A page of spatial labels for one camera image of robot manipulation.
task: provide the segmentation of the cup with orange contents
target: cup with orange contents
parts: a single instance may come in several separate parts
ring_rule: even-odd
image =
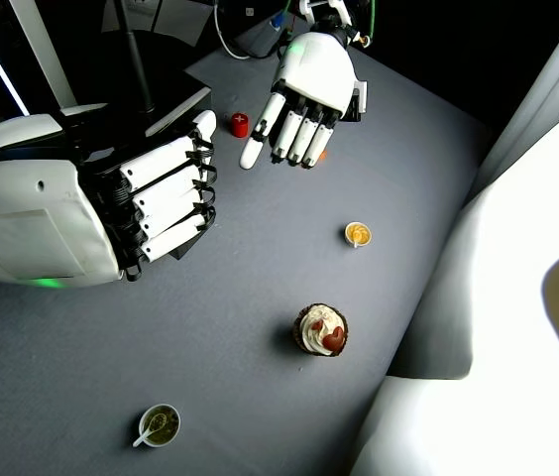
[[[346,237],[346,241],[354,248],[366,246],[372,241],[372,231],[370,231],[368,225],[361,223],[360,221],[348,223],[344,235]]]

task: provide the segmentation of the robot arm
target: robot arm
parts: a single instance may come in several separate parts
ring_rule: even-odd
[[[111,107],[0,124],[0,281],[135,281],[142,263],[179,257],[210,226],[215,114],[119,140],[133,121]]]
[[[316,24],[312,7],[323,3],[338,15]],[[345,4],[342,0],[301,0],[299,8],[314,25],[313,31],[298,36],[286,48],[271,97],[242,153],[243,169],[255,164],[285,108],[288,112],[273,155],[276,161],[288,158],[294,165],[302,163],[307,168],[315,166],[335,125],[345,118],[351,105],[358,114],[366,111],[367,83],[357,79],[346,51],[350,43],[365,37],[352,27]]]

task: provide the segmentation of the red heart decoration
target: red heart decoration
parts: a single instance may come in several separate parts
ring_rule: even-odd
[[[323,338],[323,346],[331,352],[339,352],[346,336],[343,334],[343,328],[340,326],[335,327],[332,334],[328,334]]]

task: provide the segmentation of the white frosting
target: white frosting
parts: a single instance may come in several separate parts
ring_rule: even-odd
[[[321,329],[313,330],[312,325],[319,320],[322,323]],[[310,352],[317,352],[323,355],[332,354],[331,350],[323,346],[323,338],[334,333],[337,327],[341,327],[345,334],[345,325],[339,314],[327,305],[314,305],[301,320],[301,325],[299,326],[303,345]]]

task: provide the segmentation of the brown cupcake liner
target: brown cupcake liner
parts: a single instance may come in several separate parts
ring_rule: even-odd
[[[303,339],[301,338],[301,329],[300,329],[301,321],[305,318],[305,316],[308,314],[310,309],[315,305],[325,305],[326,307],[330,307],[332,310],[334,310],[337,313],[337,315],[339,315],[339,317],[341,317],[341,320],[343,321],[343,325],[345,327],[345,335],[344,335],[345,338],[343,341],[343,345],[341,346],[341,349],[339,349],[337,352],[333,352],[330,355],[320,354],[319,352],[312,352],[308,350],[308,348],[303,343]],[[341,354],[341,352],[343,352],[343,349],[346,347],[346,344],[348,343],[348,321],[346,320],[346,317],[341,312],[339,312],[339,309],[337,309],[336,307],[333,307],[330,304],[324,304],[323,302],[317,302],[301,310],[301,312],[297,316],[297,319],[295,320],[295,323],[292,325],[292,337],[295,339],[297,346],[301,350],[303,350],[306,354],[315,355],[317,357],[337,357],[339,354]]]

